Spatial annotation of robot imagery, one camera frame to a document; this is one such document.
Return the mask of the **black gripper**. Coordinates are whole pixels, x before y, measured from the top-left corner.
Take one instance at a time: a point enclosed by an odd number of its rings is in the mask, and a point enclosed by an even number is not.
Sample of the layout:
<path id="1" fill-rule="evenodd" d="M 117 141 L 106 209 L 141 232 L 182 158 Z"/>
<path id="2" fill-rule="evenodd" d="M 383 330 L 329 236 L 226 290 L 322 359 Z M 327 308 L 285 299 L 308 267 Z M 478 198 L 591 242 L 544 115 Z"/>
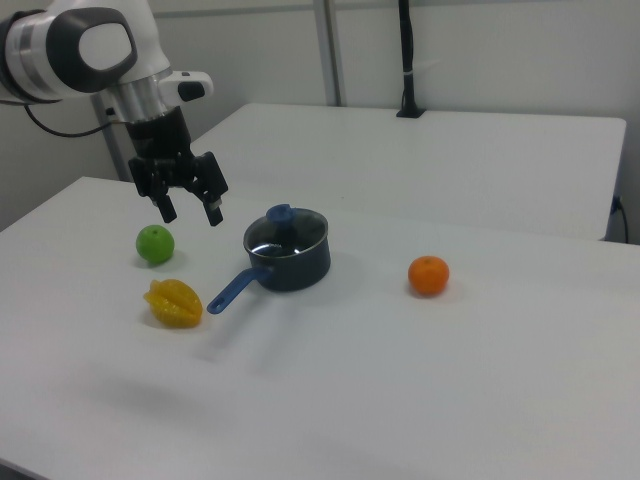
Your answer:
<path id="1" fill-rule="evenodd" d="M 223 221 L 221 203 L 228 191 L 226 179 L 211 152 L 194 158 L 180 107 L 151 120 L 127 123 L 126 130 L 136 153 L 128 165 L 138 194 L 151 200 L 165 223 L 177 218 L 169 186 L 191 184 L 191 192 L 201 201 L 209 225 L 215 227 Z"/>

